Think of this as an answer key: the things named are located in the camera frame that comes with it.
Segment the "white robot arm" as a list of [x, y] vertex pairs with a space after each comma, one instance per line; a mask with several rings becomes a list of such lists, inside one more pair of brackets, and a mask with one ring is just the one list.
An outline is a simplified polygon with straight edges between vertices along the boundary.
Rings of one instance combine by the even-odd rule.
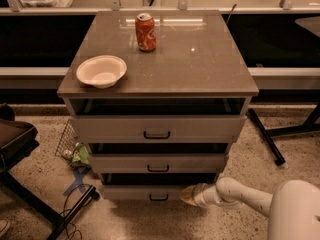
[[320, 189], [305, 181], [286, 181], [270, 194], [223, 177], [188, 186], [180, 199], [203, 208], [245, 204], [268, 218], [268, 240], [320, 240]]

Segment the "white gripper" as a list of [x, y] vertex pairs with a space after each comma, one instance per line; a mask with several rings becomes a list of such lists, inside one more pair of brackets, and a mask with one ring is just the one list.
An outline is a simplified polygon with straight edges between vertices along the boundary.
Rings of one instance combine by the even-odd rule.
[[220, 196], [214, 184], [199, 183], [188, 186], [181, 193], [180, 199], [191, 206], [205, 208], [220, 203]]

